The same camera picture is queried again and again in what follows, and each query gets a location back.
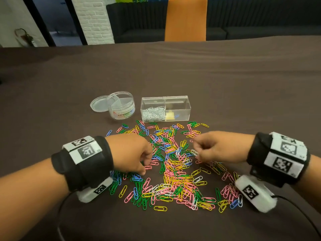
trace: wire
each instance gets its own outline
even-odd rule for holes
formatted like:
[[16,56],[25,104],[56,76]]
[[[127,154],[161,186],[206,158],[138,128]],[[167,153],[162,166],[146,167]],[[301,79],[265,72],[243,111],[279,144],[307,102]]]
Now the wire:
[[319,238],[321,239],[321,234],[319,232],[319,230],[317,229],[317,227],[315,226],[315,224],[312,222],[312,220],[307,216],[307,214],[305,214],[299,206],[297,206],[294,202],[292,202],[291,200],[283,197],[283,196],[280,196],[280,195],[272,195],[271,196],[272,198],[282,198],[284,200],[287,200],[288,202],[290,202],[292,205],[294,205],[296,208],[298,208],[299,211],[301,211],[301,213],[306,217],[306,219],[311,223],[311,225],[313,226],[313,228],[315,229],[316,233],[318,234]]
[[60,204],[60,206],[59,206],[59,209],[58,209],[58,214],[57,214],[57,219],[58,219],[58,221],[57,221],[57,231],[58,231],[58,235],[59,235],[59,238],[60,238],[60,240],[61,241],[65,241],[65,239],[64,239],[64,237],[63,237],[63,235],[62,235],[62,233],[61,233],[61,230],[60,230],[60,223],[61,223],[61,221],[60,221],[60,215],[61,215],[61,210],[62,210],[62,207],[64,206],[64,203],[66,202],[66,200],[69,198],[69,196],[70,195],[72,195],[73,193],[70,193],[70,194],[68,194],[65,198],[64,198],[64,200],[62,201],[62,203]]

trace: hand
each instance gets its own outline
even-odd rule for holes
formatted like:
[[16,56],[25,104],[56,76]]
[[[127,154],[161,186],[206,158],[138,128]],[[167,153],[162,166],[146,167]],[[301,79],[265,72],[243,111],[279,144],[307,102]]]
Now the hand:
[[200,134],[193,140],[201,162],[244,162],[255,135],[223,131]]
[[137,134],[118,134],[106,137],[111,154],[113,155],[114,168],[120,172],[136,172],[144,175],[146,170],[141,164],[147,166],[153,155],[151,145],[142,136]]

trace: table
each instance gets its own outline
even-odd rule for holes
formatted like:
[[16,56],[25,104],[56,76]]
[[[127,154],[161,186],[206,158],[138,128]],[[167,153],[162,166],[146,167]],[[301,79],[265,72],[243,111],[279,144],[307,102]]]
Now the table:
[[[304,141],[320,156],[320,44],[320,36],[284,36],[1,49],[0,176],[50,157],[74,139],[105,135],[110,129],[114,133],[121,123],[133,127],[141,118],[141,97],[149,96],[188,95],[190,120],[210,126],[200,128],[202,132],[276,131]],[[94,98],[116,91],[133,94],[132,117],[115,121],[108,112],[91,110]],[[227,168],[249,172],[247,164]],[[157,169],[147,171],[152,184],[162,181]],[[204,178],[209,184],[201,191],[208,196],[226,184],[214,173]],[[320,215],[289,186],[267,186],[297,203],[321,229]],[[318,240],[304,216],[283,200],[267,214],[248,202],[222,214],[176,203],[166,203],[167,212],[156,212],[125,204],[124,197],[118,198],[121,189],[89,204],[71,196],[62,213],[65,239]],[[56,213],[57,208],[22,240],[58,240]]]

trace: black sofa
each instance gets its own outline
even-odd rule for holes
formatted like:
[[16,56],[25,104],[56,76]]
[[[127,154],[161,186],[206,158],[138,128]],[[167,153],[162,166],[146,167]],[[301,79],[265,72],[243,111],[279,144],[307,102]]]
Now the black sofa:
[[[167,2],[106,6],[115,43],[164,41]],[[321,0],[208,0],[206,40],[321,35]]]

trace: forearm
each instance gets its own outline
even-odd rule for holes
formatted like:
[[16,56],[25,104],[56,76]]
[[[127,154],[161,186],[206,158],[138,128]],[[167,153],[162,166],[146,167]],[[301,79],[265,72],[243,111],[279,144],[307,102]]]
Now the forearm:
[[321,213],[321,158],[311,155],[309,166],[300,181],[293,186],[311,206]]
[[46,159],[0,178],[0,237],[21,239],[44,215],[68,194],[63,175]]

